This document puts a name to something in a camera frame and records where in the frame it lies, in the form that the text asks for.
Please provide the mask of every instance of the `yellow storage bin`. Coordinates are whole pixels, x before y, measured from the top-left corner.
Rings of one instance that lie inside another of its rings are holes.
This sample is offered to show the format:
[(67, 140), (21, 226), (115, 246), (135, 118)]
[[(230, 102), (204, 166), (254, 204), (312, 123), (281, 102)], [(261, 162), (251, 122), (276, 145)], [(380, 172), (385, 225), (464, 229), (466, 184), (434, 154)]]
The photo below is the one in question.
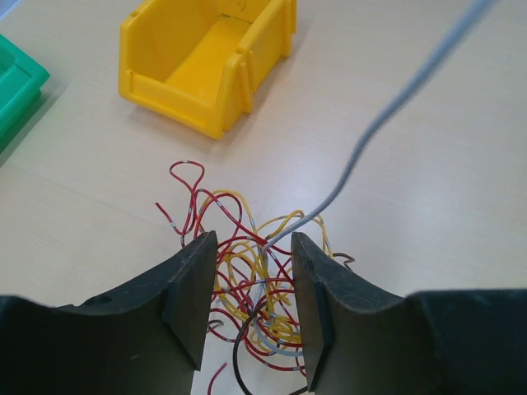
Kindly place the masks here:
[(295, 31), (296, 0), (146, 0), (121, 26), (119, 93), (221, 138)]

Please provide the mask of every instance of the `tangled wires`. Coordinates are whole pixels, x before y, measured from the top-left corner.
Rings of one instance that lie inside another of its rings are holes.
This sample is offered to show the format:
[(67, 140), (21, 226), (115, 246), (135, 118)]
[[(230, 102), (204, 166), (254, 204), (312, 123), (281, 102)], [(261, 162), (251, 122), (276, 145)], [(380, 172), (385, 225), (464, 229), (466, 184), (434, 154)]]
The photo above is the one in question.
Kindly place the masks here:
[[(175, 172), (181, 165), (192, 165), (200, 170), (194, 184), (188, 183)], [(209, 323), (209, 332), (224, 342), (235, 343), (236, 349), (243, 342), (246, 350), (257, 361), (271, 369), (282, 372), (300, 371), (305, 376), (305, 368), (301, 364), (302, 344), (299, 323), (290, 311), (292, 307), (290, 298), (294, 292), (291, 278), (291, 252), (273, 246), (267, 251), (266, 257), (262, 255), (262, 247), (295, 220), (303, 218), (304, 213), (295, 210), (289, 215), (273, 218), (257, 226), (249, 204), (240, 193), (227, 189), (210, 192), (200, 188), (205, 168), (198, 162), (191, 160), (175, 162), (170, 167), (170, 175), (182, 183), (190, 193), (189, 208), (183, 227), (179, 228), (174, 223), (160, 203), (156, 203), (156, 206), (180, 237), (182, 247), (187, 243), (187, 239), (195, 239), (205, 231), (203, 218), (212, 204), (222, 210), (234, 224), (231, 237), (220, 241), (218, 245), (217, 276), (211, 313), (231, 321), (238, 330), (238, 336), (235, 340), (221, 334), (218, 328), (223, 322), (218, 319)], [(227, 201), (235, 207), (234, 214), (226, 208)], [(243, 220), (248, 221), (249, 224), (244, 224)], [(317, 216), (313, 222), (320, 228), (324, 252), (333, 257), (322, 217)], [(265, 230), (268, 230), (268, 234), (262, 236)], [(269, 357), (274, 355), (289, 356), (294, 360), (294, 365), (275, 365), (269, 361)], [(233, 362), (240, 386), (245, 393), (250, 393), (241, 380), (236, 365), (237, 357)], [(209, 385), (209, 393), (212, 391), (214, 379), (223, 369), (225, 369), (224, 365), (214, 375)]]

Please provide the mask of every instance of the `gray cable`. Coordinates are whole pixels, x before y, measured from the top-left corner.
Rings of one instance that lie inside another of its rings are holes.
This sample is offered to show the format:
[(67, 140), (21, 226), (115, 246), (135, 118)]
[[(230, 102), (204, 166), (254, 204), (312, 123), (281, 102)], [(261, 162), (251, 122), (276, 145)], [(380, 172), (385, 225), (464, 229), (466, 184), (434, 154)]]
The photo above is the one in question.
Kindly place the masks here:
[(404, 105), (407, 104), (421, 90), (421, 88), (428, 82), (430, 77), (432, 77), (432, 75), (437, 71), (440, 65), (453, 52), (459, 42), (470, 32), (474, 25), (482, 19), (482, 17), (485, 15), (485, 12), (488, 11), (488, 9), (495, 2), (497, 2), (497, 0), (475, 0), (472, 3), (470, 8), (458, 20), (452, 30), (446, 34), (437, 48), (430, 54), (428, 60), (421, 66), (412, 80), (410, 80), (406, 87), (403, 88), (388, 104), (388, 106), (380, 112), (377, 118), (373, 120), (370, 126), (359, 138), (355, 148), (353, 149), (352, 155), (347, 161), (347, 164), (344, 167), (340, 179), (338, 180), (337, 185), (333, 191), (331, 191), (331, 193), (322, 201), (322, 203), (320, 203), (307, 216), (287, 227), (264, 245), (262, 252), (266, 260), (266, 252), (279, 240), (313, 220), (313, 218), (318, 216), (323, 210), (326, 209), (327, 206), (333, 202), (333, 200), (335, 200), (335, 198), (343, 190), (344, 185), (349, 179), (350, 174), (355, 168), (358, 160), (361, 158), (361, 155), (370, 140), (391, 117), (393, 117), (400, 109), (402, 109)]

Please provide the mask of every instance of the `white table surface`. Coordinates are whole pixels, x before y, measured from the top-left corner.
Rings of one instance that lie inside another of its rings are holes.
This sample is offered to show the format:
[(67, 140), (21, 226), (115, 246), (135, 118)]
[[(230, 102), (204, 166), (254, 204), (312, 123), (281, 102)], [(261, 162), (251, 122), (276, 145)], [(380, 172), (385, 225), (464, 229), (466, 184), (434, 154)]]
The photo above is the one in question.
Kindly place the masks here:
[[(293, 56), (220, 142), (119, 97), (119, 25), (139, 3), (20, 0), (0, 20), (52, 75), (52, 105), (0, 167), (3, 294), (81, 303), (175, 253), (153, 203), (184, 217), (188, 196), (167, 172), (176, 160), (204, 163), (206, 188), (242, 192), (257, 222), (308, 211), (469, 0), (299, 0)], [(324, 213), (358, 274), (400, 295), (527, 286), (526, 19), (524, 0), (499, 2)], [(192, 394), (206, 393), (230, 349), (208, 338)], [(242, 363), (258, 394), (302, 385)], [(241, 393), (230, 366), (214, 393)]]

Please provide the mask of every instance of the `green storage bin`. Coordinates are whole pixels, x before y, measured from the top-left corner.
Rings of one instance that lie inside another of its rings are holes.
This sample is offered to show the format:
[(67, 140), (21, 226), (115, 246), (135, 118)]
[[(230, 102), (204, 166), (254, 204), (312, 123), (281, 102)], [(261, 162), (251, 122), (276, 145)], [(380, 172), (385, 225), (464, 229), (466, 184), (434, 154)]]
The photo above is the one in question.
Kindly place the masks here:
[(11, 126), (40, 95), (49, 74), (0, 35), (0, 152), (14, 138)]

